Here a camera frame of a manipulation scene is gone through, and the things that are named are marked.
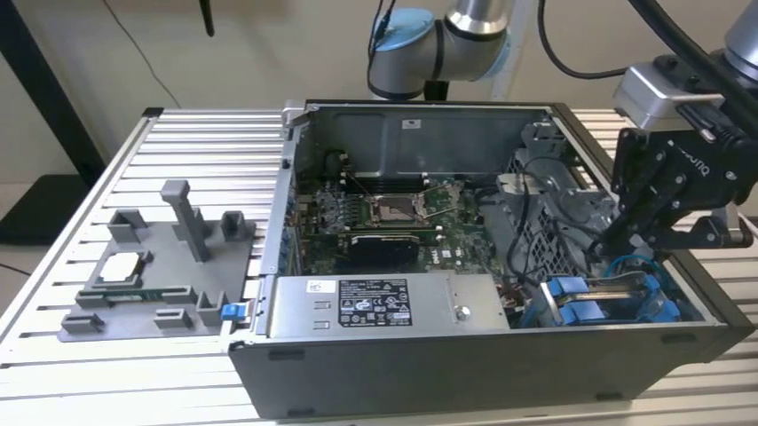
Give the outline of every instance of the green circuit board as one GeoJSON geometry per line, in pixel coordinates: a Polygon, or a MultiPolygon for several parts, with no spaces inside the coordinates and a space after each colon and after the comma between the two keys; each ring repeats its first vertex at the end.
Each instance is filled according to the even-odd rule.
{"type": "Polygon", "coordinates": [[[314,200],[301,209],[304,274],[345,273],[353,237],[401,235],[418,239],[418,259],[396,272],[456,270],[462,274],[489,273],[501,280],[505,268],[474,193],[453,177],[432,179],[421,193],[330,192],[314,200]]]}

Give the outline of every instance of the motherboard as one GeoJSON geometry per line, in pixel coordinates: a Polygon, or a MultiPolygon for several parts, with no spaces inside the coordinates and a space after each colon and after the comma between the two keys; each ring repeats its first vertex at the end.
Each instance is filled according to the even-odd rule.
{"type": "Polygon", "coordinates": [[[298,198],[304,274],[454,270],[502,279],[472,179],[344,177],[298,198]]]}

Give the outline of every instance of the floor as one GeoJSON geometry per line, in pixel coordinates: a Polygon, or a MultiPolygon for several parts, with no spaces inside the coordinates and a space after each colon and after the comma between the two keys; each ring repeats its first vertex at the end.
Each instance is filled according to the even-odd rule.
{"type": "MultiPolygon", "coordinates": [[[[0,217],[14,207],[31,184],[2,184],[0,185],[0,217]]],[[[0,263],[9,264],[15,268],[33,272],[43,256],[49,252],[49,247],[19,247],[0,245],[0,263]]],[[[27,282],[27,276],[0,267],[0,314],[11,304],[19,289],[27,282]]]]}

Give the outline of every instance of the black stand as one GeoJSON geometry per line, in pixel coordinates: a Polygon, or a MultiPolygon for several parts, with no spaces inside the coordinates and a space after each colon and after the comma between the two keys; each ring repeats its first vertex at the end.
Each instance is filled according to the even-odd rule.
{"type": "Polygon", "coordinates": [[[450,82],[426,82],[425,100],[448,100],[450,82]]]}
{"type": "Polygon", "coordinates": [[[0,243],[50,244],[106,165],[13,0],[0,0],[0,52],[79,173],[37,181],[0,221],[0,243]]]}

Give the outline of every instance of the white wall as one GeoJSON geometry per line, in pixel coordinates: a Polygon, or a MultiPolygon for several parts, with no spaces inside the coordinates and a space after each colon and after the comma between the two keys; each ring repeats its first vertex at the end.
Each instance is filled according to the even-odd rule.
{"type": "MultiPolygon", "coordinates": [[[[751,0],[660,2],[688,34],[711,51],[724,47],[724,34],[751,0]]],[[[510,100],[558,100],[573,107],[613,107],[620,78],[584,81],[562,74],[542,49],[536,17],[534,13],[510,100]]],[[[558,57],[580,71],[625,67],[671,53],[628,0],[549,0],[545,26],[558,57]]]]}
{"type": "Polygon", "coordinates": [[[58,139],[0,55],[0,185],[74,173],[58,139]]]}
{"type": "MultiPolygon", "coordinates": [[[[209,38],[195,0],[110,0],[183,107],[282,107],[365,99],[374,0],[214,0],[209,38]]],[[[444,13],[450,1],[401,0],[444,13]]],[[[17,0],[93,137],[114,153],[146,107],[173,102],[101,0],[17,0]]],[[[488,99],[490,82],[453,99],[488,99]]]]}

